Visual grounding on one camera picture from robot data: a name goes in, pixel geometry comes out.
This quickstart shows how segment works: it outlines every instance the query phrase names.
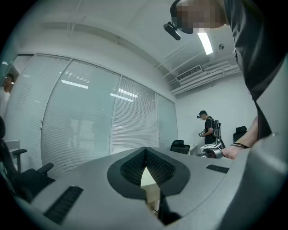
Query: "person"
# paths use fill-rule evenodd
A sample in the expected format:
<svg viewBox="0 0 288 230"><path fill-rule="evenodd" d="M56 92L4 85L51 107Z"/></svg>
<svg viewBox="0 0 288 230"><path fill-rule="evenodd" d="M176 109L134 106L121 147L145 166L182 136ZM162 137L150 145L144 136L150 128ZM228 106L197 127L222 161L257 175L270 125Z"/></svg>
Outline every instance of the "person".
<svg viewBox="0 0 288 230"><path fill-rule="evenodd" d="M284 38L275 35L281 21L269 13L264 14L264 4L255 0L176 0L170 8L173 23L185 33L205 32L225 24L232 30L234 55L258 116L247 133L237 141L238 145L223 149L224 156L231 159L241 149L252 147L258 139L271 134L257 99L276 76L287 47Z"/></svg>
<svg viewBox="0 0 288 230"><path fill-rule="evenodd" d="M10 98L10 88L14 82L14 75L7 74L4 79L4 86L0 88L0 116L5 119L7 104Z"/></svg>
<svg viewBox="0 0 288 230"><path fill-rule="evenodd" d="M205 110L202 110L199 113L199 116L205 121L205 129L203 130L204 133L199 133L199 136L205 137L205 145L215 143L216 138L213 136L214 119L209 116Z"/></svg>

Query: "human hand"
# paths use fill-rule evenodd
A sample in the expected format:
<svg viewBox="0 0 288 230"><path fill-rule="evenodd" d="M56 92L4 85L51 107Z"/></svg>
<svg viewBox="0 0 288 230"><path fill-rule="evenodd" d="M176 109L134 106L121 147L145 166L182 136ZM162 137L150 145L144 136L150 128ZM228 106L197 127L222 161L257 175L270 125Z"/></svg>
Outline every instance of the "human hand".
<svg viewBox="0 0 288 230"><path fill-rule="evenodd" d="M198 135L200 136L200 137L205 137L203 134L205 133L205 130L203 130L202 132L200 132L200 133L198 133Z"/></svg>
<svg viewBox="0 0 288 230"><path fill-rule="evenodd" d="M228 148L224 148L222 149L222 153L225 157L229 158L229 159L235 159L237 153L242 150L242 147L238 147L238 146L230 146Z"/></svg>

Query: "black t-shirt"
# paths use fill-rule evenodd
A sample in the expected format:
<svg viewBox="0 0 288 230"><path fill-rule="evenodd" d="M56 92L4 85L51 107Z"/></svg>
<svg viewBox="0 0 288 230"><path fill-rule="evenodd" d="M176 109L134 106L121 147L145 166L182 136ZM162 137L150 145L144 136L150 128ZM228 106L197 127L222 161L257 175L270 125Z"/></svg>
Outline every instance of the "black t-shirt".
<svg viewBox="0 0 288 230"><path fill-rule="evenodd" d="M205 132L208 132L209 128L214 127L214 119L212 117L208 117L205 121ZM213 134L205 136L205 144L212 144L214 143L216 138L213 136Z"/></svg>
<svg viewBox="0 0 288 230"><path fill-rule="evenodd" d="M256 100L276 76L287 52L268 18L252 0L224 0L235 57L258 110L258 137L271 133Z"/></svg>

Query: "air vent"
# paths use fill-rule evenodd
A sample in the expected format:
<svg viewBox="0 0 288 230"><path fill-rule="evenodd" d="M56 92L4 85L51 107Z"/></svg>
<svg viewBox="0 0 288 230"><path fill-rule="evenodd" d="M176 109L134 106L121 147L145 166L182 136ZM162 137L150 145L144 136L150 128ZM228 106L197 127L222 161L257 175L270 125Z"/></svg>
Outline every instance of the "air vent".
<svg viewBox="0 0 288 230"><path fill-rule="evenodd" d="M221 166L213 165L213 164L208 165L206 168L213 170L213 171L220 172L220 173L227 173L229 170L229 168L225 168L225 167L221 167Z"/></svg>
<svg viewBox="0 0 288 230"><path fill-rule="evenodd" d="M54 204L48 209L48 211L44 215L48 219L54 221L56 224L61 224L82 191L83 189L77 186L70 186L54 202Z"/></svg>
<svg viewBox="0 0 288 230"><path fill-rule="evenodd" d="M184 81L192 76L195 76L196 74L202 72L202 68L200 65L195 66L194 68L184 72L183 74L180 74L179 76L176 77L177 81L181 82Z"/></svg>

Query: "office chair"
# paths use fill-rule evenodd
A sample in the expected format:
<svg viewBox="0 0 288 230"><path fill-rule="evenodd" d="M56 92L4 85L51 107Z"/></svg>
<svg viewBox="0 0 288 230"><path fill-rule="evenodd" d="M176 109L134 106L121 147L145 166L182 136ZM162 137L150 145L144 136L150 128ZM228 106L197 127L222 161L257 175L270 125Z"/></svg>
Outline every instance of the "office chair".
<svg viewBox="0 0 288 230"><path fill-rule="evenodd" d="M236 133L233 134L233 142L239 140L247 132L246 126L236 128Z"/></svg>
<svg viewBox="0 0 288 230"><path fill-rule="evenodd" d="M3 162L4 171L7 183L10 184L12 192L31 202L32 199L47 185L51 184L55 180L47 176L47 172L54 166L52 163L48 163L38 170L29 169L24 172L17 171L14 167L9 149L6 143L3 141L5 135L5 124L0 117L0 162ZM17 157L18 166L20 165L20 155L27 152L27 150L16 150L12 152Z"/></svg>
<svg viewBox="0 0 288 230"><path fill-rule="evenodd" d="M185 145L183 140L175 140L172 142L170 151L188 154L190 145Z"/></svg>

